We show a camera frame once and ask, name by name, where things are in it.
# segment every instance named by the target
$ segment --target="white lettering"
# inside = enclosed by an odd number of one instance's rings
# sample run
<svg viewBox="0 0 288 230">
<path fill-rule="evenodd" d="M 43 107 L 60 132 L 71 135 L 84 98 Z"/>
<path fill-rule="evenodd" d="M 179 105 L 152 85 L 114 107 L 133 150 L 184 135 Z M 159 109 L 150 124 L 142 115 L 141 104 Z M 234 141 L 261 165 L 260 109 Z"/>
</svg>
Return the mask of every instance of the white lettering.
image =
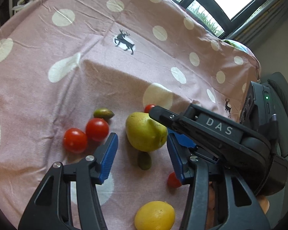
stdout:
<svg viewBox="0 0 288 230">
<path fill-rule="evenodd" d="M 222 131 L 222 123 L 219 123 L 215 129 L 220 129 L 220 131 Z"/>
<path fill-rule="evenodd" d="M 211 126 L 214 123 L 214 120 L 212 118 L 209 118 L 206 125 Z"/>
<path fill-rule="evenodd" d="M 232 133 L 232 128 L 231 127 L 227 127 L 227 131 L 225 131 L 225 133 L 227 134 L 227 135 L 230 135 L 231 133 Z"/>
</svg>

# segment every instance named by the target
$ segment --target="black label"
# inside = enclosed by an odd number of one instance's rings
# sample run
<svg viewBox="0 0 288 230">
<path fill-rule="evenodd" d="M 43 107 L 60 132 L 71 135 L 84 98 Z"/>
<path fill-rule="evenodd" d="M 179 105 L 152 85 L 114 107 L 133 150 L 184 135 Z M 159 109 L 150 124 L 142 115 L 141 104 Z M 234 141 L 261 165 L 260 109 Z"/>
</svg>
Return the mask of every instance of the black label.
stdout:
<svg viewBox="0 0 288 230">
<path fill-rule="evenodd" d="M 210 117 L 209 115 L 201 113 L 196 122 L 235 142 L 240 143 L 241 141 L 243 135 L 243 132 L 241 130 L 214 117 Z"/>
</svg>

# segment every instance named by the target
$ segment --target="black reindeer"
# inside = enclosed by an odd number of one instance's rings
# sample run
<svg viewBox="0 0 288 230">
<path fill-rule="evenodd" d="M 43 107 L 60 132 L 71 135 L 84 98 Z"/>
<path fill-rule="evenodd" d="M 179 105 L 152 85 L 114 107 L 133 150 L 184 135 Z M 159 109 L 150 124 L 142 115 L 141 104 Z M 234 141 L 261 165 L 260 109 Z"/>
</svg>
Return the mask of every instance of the black reindeer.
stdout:
<svg viewBox="0 0 288 230">
<path fill-rule="evenodd" d="M 114 39 L 114 42 L 116 44 L 116 47 L 120 44 L 123 43 L 126 45 L 127 49 L 124 49 L 124 51 L 127 51 L 128 49 L 130 49 L 132 51 L 131 54 L 133 54 L 133 46 L 134 44 L 131 44 L 129 41 L 125 40 L 125 36 L 130 36 L 127 31 L 126 33 L 123 33 L 123 31 L 120 29 L 120 34 Z"/>
<path fill-rule="evenodd" d="M 228 106 L 228 102 L 230 101 L 230 99 L 226 98 L 225 99 L 226 101 L 226 104 L 225 104 L 225 111 L 228 112 L 228 117 L 232 117 L 232 114 L 231 114 L 231 108 Z"/>
</svg>

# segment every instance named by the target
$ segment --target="wall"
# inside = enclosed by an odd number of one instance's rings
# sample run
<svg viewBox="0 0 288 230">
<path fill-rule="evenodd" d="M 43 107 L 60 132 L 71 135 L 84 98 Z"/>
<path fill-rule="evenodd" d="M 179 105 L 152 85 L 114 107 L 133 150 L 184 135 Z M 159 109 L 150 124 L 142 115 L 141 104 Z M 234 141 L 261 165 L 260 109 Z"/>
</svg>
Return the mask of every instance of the wall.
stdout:
<svg viewBox="0 0 288 230">
<path fill-rule="evenodd" d="M 280 72 L 288 82 L 288 18 L 252 52 L 262 66 L 262 77 Z"/>
</svg>

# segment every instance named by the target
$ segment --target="tomato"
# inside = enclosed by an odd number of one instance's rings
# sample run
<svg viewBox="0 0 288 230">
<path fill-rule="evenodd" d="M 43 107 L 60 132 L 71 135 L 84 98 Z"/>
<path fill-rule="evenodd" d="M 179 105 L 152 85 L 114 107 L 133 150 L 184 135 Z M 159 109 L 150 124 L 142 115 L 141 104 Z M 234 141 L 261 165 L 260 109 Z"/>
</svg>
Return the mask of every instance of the tomato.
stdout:
<svg viewBox="0 0 288 230">
<path fill-rule="evenodd" d="M 109 134 L 109 125 L 102 118 L 93 118 L 88 121 L 88 124 L 85 128 L 85 133 L 87 134 L 89 139 L 101 142 Z"/>
<path fill-rule="evenodd" d="M 169 175 L 169 178 L 167 179 L 167 184 L 171 188 L 179 188 L 182 186 L 181 182 L 177 179 L 175 172 Z"/>
<path fill-rule="evenodd" d="M 88 137 L 77 128 L 70 128 L 64 134 L 63 145 L 73 153 L 82 153 L 88 146 Z"/>
<path fill-rule="evenodd" d="M 148 104 L 145 109 L 144 109 L 144 112 L 145 113 L 149 113 L 149 111 L 151 110 L 151 108 L 155 107 L 156 105 L 155 104 Z"/>
</svg>

